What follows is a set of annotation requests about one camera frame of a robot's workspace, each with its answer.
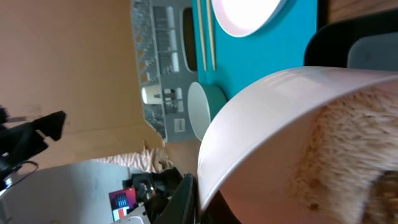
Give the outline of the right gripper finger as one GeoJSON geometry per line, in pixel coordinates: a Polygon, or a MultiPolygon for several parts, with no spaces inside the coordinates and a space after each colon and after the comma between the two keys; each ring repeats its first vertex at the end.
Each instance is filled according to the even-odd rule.
{"type": "Polygon", "coordinates": [[[155,224],[194,224],[196,198],[196,178],[192,174],[186,174],[155,224]]]}

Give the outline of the black tray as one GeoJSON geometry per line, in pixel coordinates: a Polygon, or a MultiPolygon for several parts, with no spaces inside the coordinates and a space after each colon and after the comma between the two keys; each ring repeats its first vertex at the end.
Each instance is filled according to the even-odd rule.
{"type": "Polygon", "coordinates": [[[348,66],[349,51],[360,39],[397,32],[397,9],[334,22],[322,27],[305,50],[305,66],[348,66]]]}

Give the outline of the large white plate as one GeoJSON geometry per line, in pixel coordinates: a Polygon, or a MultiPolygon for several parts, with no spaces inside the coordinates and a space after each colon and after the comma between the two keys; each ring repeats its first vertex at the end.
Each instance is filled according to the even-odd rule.
{"type": "Polygon", "coordinates": [[[221,28],[232,37],[246,37],[266,24],[283,9],[288,0],[211,0],[221,28]]]}

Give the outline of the grey metal bowl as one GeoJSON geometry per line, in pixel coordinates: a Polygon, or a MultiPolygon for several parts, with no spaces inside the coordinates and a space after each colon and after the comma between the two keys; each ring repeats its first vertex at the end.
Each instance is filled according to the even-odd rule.
{"type": "Polygon", "coordinates": [[[227,98],[218,86],[193,82],[188,89],[187,103],[193,132],[202,141],[212,120],[227,103],[227,98]]]}

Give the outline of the cardboard wall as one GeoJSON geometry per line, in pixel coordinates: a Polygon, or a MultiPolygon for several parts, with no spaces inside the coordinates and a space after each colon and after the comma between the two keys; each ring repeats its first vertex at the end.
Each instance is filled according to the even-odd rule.
{"type": "Polygon", "coordinates": [[[66,112],[41,169],[162,146],[144,121],[129,1],[2,1],[1,104],[66,112]]]}

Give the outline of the white cup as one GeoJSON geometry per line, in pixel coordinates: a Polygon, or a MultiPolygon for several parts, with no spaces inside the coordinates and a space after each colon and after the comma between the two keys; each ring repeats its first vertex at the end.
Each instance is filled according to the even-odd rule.
{"type": "Polygon", "coordinates": [[[142,87],[141,96],[143,103],[147,105],[162,104],[161,89],[159,84],[142,87]]]}

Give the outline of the teal plastic tray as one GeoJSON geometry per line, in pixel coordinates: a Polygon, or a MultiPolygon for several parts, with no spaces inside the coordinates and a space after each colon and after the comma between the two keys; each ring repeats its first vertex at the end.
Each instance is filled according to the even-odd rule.
{"type": "Polygon", "coordinates": [[[203,27],[199,26],[197,2],[192,2],[198,81],[219,86],[228,98],[269,74],[303,66],[305,49],[317,31],[317,0],[288,2],[269,24],[247,37],[230,36],[213,19],[213,66],[207,37],[206,56],[202,56],[200,36],[208,33],[205,1],[201,8],[203,27]]]}

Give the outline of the wooden chopstick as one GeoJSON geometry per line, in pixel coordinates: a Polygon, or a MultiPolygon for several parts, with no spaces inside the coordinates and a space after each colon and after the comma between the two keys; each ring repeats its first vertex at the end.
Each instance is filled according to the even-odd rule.
{"type": "Polygon", "coordinates": [[[199,30],[200,30],[200,43],[201,43],[203,67],[204,67],[204,71],[207,71],[206,46],[205,46],[205,36],[204,36],[204,29],[203,29],[201,0],[197,0],[197,10],[198,10],[198,23],[199,23],[199,30]]]}
{"type": "Polygon", "coordinates": [[[216,70],[215,41],[214,41],[214,32],[213,32],[211,0],[206,0],[206,11],[207,11],[207,19],[208,19],[208,32],[209,32],[209,41],[210,41],[210,50],[211,50],[211,62],[212,62],[213,70],[216,70]]]}

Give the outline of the grey plastic dish rack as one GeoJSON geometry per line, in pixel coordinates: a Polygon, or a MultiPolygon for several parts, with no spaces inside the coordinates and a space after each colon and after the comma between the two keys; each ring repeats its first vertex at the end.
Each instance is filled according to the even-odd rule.
{"type": "Polygon", "coordinates": [[[165,142],[194,139],[187,109],[198,80],[192,2],[132,0],[131,20],[140,88],[161,89],[161,105],[142,101],[144,119],[165,142]]]}

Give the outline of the small white bowl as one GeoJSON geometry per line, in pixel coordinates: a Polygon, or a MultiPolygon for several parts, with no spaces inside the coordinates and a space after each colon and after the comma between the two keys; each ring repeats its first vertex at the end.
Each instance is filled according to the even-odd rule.
{"type": "Polygon", "coordinates": [[[328,223],[288,196],[288,181],[315,113],[332,100],[380,83],[396,92],[397,73],[298,67],[240,91],[215,116],[201,142],[198,218],[328,223]]]}

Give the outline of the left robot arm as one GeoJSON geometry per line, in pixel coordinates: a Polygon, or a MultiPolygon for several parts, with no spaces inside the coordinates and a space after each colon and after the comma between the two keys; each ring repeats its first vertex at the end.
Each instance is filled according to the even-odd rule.
{"type": "Polygon", "coordinates": [[[25,117],[17,118],[24,123],[13,128],[5,126],[11,122],[7,110],[1,108],[1,190],[8,188],[6,179],[17,172],[24,164],[39,165],[30,160],[48,148],[44,139],[50,137],[58,141],[62,137],[63,125],[67,114],[58,111],[41,118],[28,121],[25,117]]]}

